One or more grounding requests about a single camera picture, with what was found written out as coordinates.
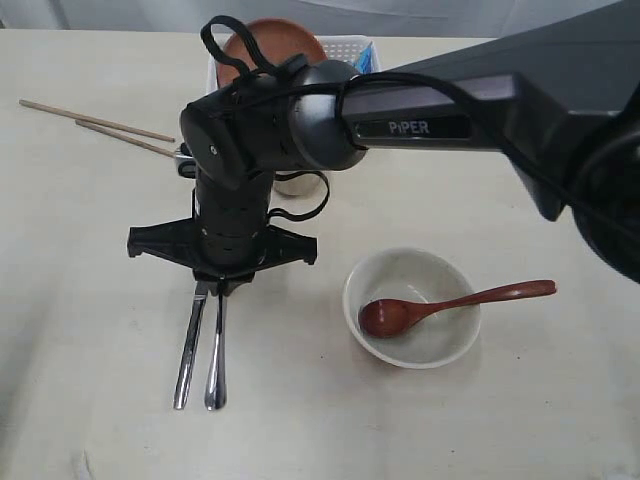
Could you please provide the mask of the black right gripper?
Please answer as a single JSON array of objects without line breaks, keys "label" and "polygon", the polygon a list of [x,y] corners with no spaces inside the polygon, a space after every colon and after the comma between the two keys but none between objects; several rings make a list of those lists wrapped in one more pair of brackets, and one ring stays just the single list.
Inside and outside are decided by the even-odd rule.
[{"label": "black right gripper", "polygon": [[229,295],[255,273],[302,261],[314,265],[317,239],[267,226],[269,189],[195,189],[193,218],[131,227],[130,258],[148,254],[178,265],[204,265],[198,281],[213,295]]}]

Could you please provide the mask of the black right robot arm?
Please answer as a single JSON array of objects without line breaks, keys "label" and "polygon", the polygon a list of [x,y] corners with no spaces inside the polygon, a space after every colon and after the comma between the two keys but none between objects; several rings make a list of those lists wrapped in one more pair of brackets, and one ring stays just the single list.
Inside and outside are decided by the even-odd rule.
[{"label": "black right robot arm", "polygon": [[302,54],[274,64],[249,28],[219,15],[249,59],[201,39],[236,79],[180,116],[193,160],[191,215],[133,227],[130,256],[189,268],[229,291],[301,260],[317,242],[272,224],[277,180],[324,176],[371,148],[495,150],[515,167],[540,214],[565,207],[589,247],[639,277],[639,5],[619,1],[524,33],[380,73]]}]

